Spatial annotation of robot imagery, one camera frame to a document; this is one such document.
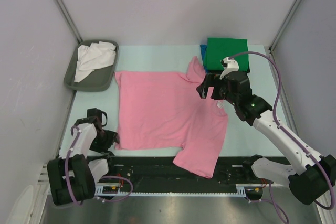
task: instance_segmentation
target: pink t-shirt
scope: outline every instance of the pink t-shirt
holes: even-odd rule
[[[196,87],[205,71],[197,57],[181,72],[115,73],[119,86],[120,144],[117,149],[181,147],[173,163],[211,178],[228,117],[218,101],[202,100]]]

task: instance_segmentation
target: gray bin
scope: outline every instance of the gray bin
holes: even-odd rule
[[[74,82],[76,74],[76,64],[78,59],[77,49],[81,45],[90,46],[91,43],[98,43],[100,41],[110,42],[116,46],[116,53],[115,53],[116,57],[114,59],[114,64],[106,68],[96,69],[81,82]],[[64,77],[65,86],[73,90],[87,91],[87,92],[98,92],[106,90],[110,86],[113,78],[114,70],[116,68],[118,60],[118,51],[119,51],[119,45],[112,40],[91,39],[91,40],[85,40],[82,43],[78,44],[72,55],[70,64]]]

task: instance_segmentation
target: green folded cloth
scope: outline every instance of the green folded cloth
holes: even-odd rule
[[[247,50],[246,39],[208,38],[203,65],[207,70],[223,70],[221,60]],[[239,56],[235,60],[241,71],[248,70],[248,55]]]

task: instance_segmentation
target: blue cloth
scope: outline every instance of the blue cloth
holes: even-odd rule
[[[202,61],[203,61],[203,67],[205,69],[205,72],[207,72],[206,66],[204,65],[205,52],[206,52],[207,45],[202,44],[202,45],[200,45],[200,48],[201,48],[201,57],[202,57]]]

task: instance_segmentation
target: metal floor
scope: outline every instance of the metal floor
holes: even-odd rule
[[[290,223],[321,224],[315,204],[305,206],[284,188],[274,188]],[[269,198],[268,190],[264,198]],[[281,224],[273,205],[235,197],[132,196],[117,203],[88,200],[82,207],[57,209],[48,196],[41,224]]]

